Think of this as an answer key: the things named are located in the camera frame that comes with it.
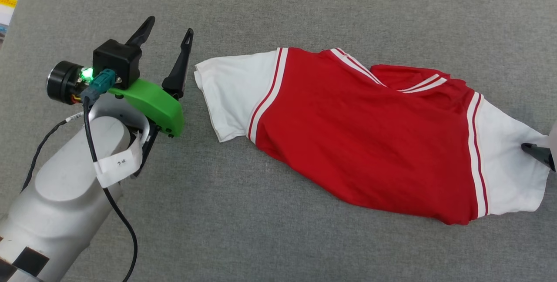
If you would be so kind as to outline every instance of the gray fabric surface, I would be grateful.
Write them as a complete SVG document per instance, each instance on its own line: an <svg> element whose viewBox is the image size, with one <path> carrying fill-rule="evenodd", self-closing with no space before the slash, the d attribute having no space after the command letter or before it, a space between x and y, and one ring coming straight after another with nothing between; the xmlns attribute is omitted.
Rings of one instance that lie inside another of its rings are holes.
<svg viewBox="0 0 557 282"><path fill-rule="evenodd" d="M0 213L36 146L77 111L48 100L60 60L91 61L157 17L141 60L161 82L188 27L191 66L279 46L340 47L366 65L433 67L463 78L543 133L557 118L557 0L20 0L0 51ZM446 226L338 201L246 138L219 144L189 76L185 132L161 137L119 205L135 227L133 281L550 281L557 276L557 187L534 213ZM40 165L80 127L53 135ZM115 214L65 281L119 281L131 239Z"/></svg>

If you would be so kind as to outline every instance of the red and white shirt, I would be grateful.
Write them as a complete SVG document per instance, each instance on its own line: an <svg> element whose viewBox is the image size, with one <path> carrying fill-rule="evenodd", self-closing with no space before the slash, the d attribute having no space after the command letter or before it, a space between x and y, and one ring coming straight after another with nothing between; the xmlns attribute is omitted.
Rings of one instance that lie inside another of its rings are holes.
<svg viewBox="0 0 557 282"><path fill-rule="evenodd" d="M196 68L219 141L247 136L348 203L465 225L543 198L549 169L520 145L545 136L439 70L368 70L339 48Z"/></svg>

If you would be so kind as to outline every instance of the red fabric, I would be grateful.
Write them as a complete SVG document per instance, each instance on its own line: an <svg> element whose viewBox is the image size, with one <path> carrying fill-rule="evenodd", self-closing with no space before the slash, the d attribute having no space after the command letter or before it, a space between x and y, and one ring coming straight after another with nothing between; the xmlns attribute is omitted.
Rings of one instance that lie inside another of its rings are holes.
<svg viewBox="0 0 557 282"><path fill-rule="evenodd" d="M289 48L257 147L354 205L467 224L478 213L460 80L404 94L437 70L374 66L388 87L325 50Z"/></svg>

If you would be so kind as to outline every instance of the shirt sleeve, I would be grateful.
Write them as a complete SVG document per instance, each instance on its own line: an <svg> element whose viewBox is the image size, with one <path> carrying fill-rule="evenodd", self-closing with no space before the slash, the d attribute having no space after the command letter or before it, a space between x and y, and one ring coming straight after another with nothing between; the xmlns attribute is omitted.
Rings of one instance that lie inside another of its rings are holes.
<svg viewBox="0 0 557 282"><path fill-rule="evenodd" d="M277 54L211 58L195 66L195 83L220 142L247 135L253 110L271 87Z"/></svg>
<svg viewBox="0 0 557 282"><path fill-rule="evenodd" d="M488 214L535 211L544 197L549 168L520 146L522 143L547 146L547 136L509 117L483 96L477 109L473 125Z"/></svg>

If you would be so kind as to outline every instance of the green bracket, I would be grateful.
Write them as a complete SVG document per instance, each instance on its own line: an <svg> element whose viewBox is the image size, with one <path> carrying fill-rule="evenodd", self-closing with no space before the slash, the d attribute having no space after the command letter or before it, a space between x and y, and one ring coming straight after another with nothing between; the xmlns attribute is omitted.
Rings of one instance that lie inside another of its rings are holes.
<svg viewBox="0 0 557 282"><path fill-rule="evenodd" d="M184 129L180 103L157 84L137 79L127 90L110 88L110 94L124 96L135 108L161 127L161 132L178 137Z"/></svg>

